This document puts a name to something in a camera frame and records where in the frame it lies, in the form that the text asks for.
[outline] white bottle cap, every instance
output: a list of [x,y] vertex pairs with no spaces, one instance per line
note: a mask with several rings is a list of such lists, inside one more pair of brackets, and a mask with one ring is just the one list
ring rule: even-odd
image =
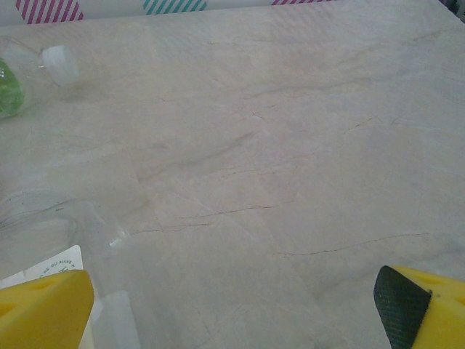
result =
[[45,49],[42,51],[42,60],[45,68],[58,86],[78,81],[78,64],[66,46],[53,46]]

